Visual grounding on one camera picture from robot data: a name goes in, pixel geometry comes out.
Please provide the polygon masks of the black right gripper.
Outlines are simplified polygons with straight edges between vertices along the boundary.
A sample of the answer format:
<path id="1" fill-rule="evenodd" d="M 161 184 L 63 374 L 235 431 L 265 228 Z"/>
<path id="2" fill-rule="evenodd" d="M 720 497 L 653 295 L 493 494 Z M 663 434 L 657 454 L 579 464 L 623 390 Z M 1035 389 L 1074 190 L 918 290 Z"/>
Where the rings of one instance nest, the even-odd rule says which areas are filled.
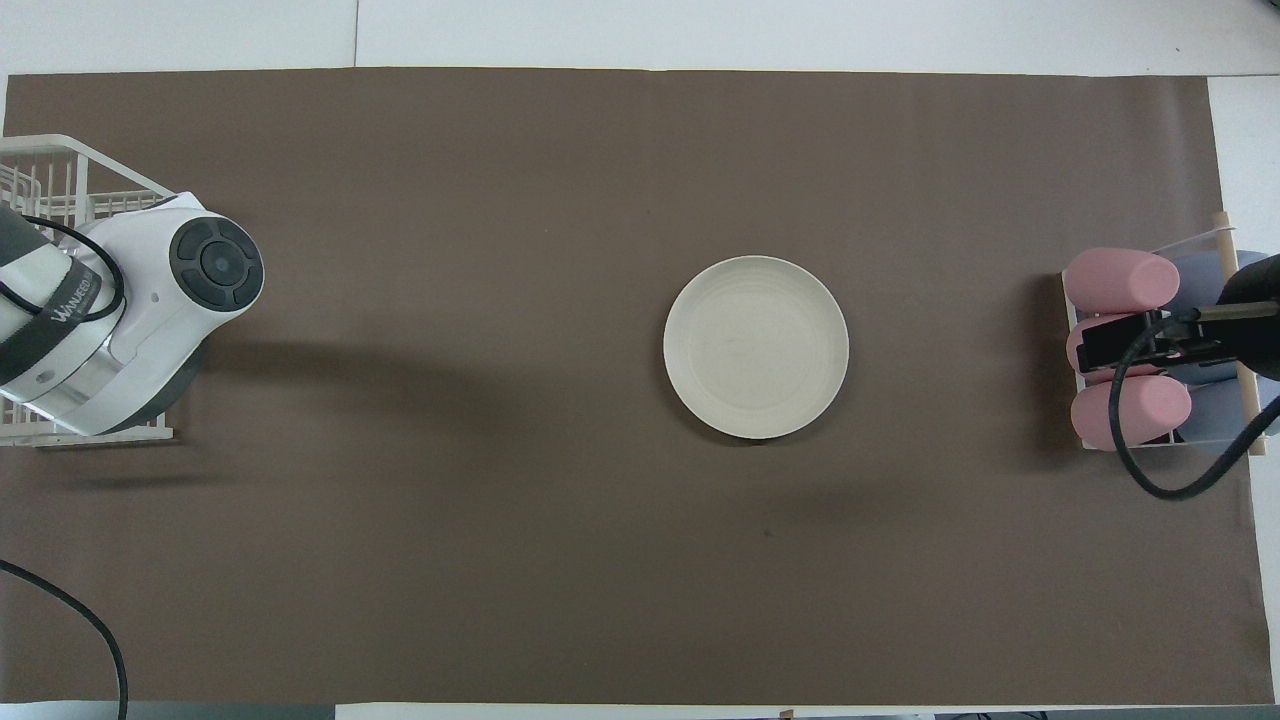
<path id="1" fill-rule="evenodd" d="M 1224 316 L 1219 310 L 1243 304 L 1277 302 L 1277 256 L 1239 252 L 1239 268 L 1222 275 L 1216 252 L 1193 252 L 1172 260 L 1180 287 L 1164 306 L 1172 315 L 1197 310 L 1194 327 L 1178 341 L 1180 355 L 1169 368 L 1181 380 L 1222 380 L 1243 363 L 1258 375 L 1277 379 L 1279 318 Z M 1161 313 L 1128 313 L 1078 323 L 1078 374 L 1114 375 L 1114 364 Z"/>

